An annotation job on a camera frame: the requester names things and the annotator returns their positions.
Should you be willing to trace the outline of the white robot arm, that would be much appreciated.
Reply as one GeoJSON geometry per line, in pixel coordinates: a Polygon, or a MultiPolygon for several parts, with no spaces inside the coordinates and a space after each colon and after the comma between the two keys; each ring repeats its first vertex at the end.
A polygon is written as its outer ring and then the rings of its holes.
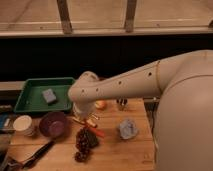
{"type": "Polygon", "coordinates": [[[154,123],[154,171],[213,171],[213,50],[167,57],[101,81],[90,71],[68,91],[85,119],[94,102],[160,99],[154,123]]]}

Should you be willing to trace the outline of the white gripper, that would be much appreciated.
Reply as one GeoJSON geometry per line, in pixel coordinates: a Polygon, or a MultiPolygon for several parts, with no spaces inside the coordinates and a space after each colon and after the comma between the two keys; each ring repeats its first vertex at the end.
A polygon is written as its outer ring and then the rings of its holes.
{"type": "Polygon", "coordinates": [[[80,120],[88,119],[89,116],[95,120],[100,120],[100,118],[94,114],[95,103],[94,102],[74,102],[73,103],[73,112],[74,115],[80,120]]]}

